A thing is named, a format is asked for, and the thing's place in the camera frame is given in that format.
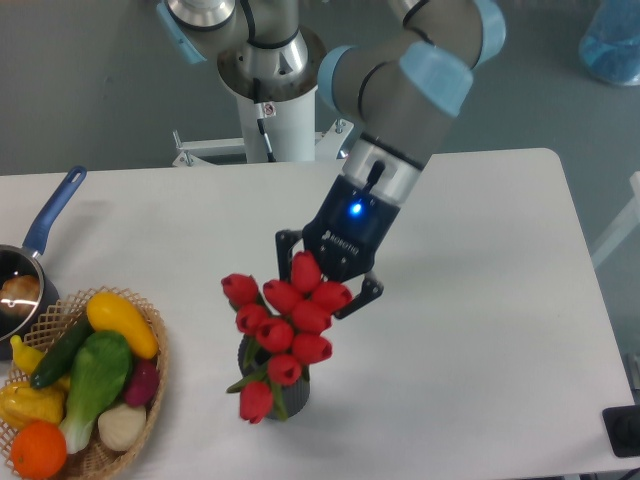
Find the green cucumber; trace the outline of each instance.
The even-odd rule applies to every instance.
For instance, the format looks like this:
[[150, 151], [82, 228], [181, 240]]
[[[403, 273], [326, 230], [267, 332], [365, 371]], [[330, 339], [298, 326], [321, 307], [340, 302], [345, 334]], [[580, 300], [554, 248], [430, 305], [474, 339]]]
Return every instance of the green cucumber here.
[[62, 334], [42, 357], [31, 374], [29, 381], [31, 388], [37, 390], [53, 385], [60, 377], [69, 372], [76, 353], [92, 333], [94, 331], [89, 324], [89, 319], [83, 315], [75, 325]]

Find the orange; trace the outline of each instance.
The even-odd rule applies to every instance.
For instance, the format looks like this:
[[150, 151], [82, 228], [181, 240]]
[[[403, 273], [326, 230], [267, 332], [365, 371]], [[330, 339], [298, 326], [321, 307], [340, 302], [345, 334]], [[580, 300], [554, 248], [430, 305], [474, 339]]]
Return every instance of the orange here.
[[11, 461], [23, 477], [51, 477], [60, 471], [66, 460], [67, 442], [53, 423], [33, 422], [13, 439]]

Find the yellow squash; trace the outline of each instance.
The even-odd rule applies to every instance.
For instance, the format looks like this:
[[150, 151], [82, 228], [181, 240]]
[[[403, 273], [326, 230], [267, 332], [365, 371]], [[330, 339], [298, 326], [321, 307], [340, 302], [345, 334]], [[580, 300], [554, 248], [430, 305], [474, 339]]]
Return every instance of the yellow squash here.
[[[10, 342], [13, 350], [13, 363], [24, 373], [31, 375], [38, 366], [38, 363], [40, 363], [40, 360], [42, 360], [42, 357], [44, 357], [44, 352], [25, 345], [19, 335], [11, 337]], [[55, 385], [62, 388], [65, 392], [68, 392], [71, 386], [69, 375], [64, 375]]]
[[138, 309], [113, 292], [96, 293], [87, 302], [87, 317], [96, 332], [113, 330], [122, 335], [134, 355], [147, 360], [158, 353], [158, 340]]

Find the wicker basket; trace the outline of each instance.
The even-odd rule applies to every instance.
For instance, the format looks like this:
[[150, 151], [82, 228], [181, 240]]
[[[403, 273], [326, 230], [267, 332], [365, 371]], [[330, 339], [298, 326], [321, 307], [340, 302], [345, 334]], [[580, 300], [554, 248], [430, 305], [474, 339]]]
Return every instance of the wicker basket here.
[[[24, 343], [46, 352], [69, 326], [77, 322], [85, 310], [87, 301], [97, 292], [101, 291], [110, 291], [129, 300], [138, 308], [153, 329], [160, 347], [157, 355], [160, 386], [147, 409], [147, 423], [144, 431], [129, 450], [121, 453], [109, 450], [100, 441], [97, 435], [97, 428], [94, 428], [89, 446], [82, 452], [69, 456], [62, 471], [53, 477], [59, 480], [107, 479], [120, 473], [136, 458], [149, 437], [156, 418], [158, 417], [162, 396], [167, 385], [169, 350], [164, 323], [158, 311], [153, 308], [153, 305], [145, 298], [141, 298], [138, 294], [132, 293], [128, 289], [119, 290], [116, 288], [102, 287], [97, 290], [80, 291], [75, 295], [68, 296], [65, 300], [58, 300], [56, 305], [50, 306], [46, 313], [40, 315], [38, 321], [31, 327], [30, 332], [25, 335]], [[5, 382], [5, 385], [28, 379], [29, 377], [24, 372], [18, 369], [15, 364], [12, 364], [11, 370], [9, 371], [9, 378]], [[16, 433], [17, 431], [9, 425], [0, 422], [0, 451], [6, 458], [5, 465], [14, 475], [19, 477], [10, 459], [11, 444], [13, 443], [13, 438]]]

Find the blue led light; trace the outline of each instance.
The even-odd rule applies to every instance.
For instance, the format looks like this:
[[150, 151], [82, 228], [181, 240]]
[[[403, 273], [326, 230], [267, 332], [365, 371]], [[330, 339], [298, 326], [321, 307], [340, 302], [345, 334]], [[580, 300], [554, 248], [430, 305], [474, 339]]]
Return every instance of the blue led light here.
[[357, 217], [362, 213], [362, 205], [359, 203], [354, 203], [353, 205], [351, 205], [351, 207], [349, 207], [349, 213], [352, 217]]

